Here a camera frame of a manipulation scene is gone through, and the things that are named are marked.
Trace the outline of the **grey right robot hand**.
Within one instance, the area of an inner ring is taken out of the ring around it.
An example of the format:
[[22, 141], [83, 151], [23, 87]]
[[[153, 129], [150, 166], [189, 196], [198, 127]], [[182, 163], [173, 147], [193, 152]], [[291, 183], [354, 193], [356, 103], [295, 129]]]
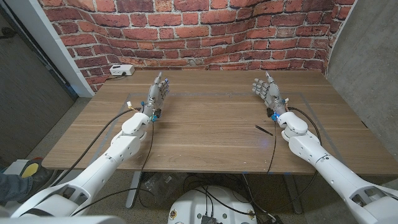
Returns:
[[268, 71], [266, 71], [266, 80], [254, 79], [252, 91], [264, 101], [264, 104], [272, 110], [275, 116], [280, 116], [287, 112], [285, 100], [280, 94], [279, 87]]

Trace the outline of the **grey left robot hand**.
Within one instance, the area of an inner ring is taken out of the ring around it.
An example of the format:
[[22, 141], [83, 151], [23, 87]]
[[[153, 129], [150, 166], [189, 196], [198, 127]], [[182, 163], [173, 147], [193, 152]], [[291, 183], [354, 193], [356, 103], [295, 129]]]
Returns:
[[149, 88], [146, 101], [142, 106], [142, 112], [151, 119], [159, 119], [162, 113], [162, 105], [169, 92], [169, 80], [162, 80], [162, 72], [159, 72], [153, 84]]

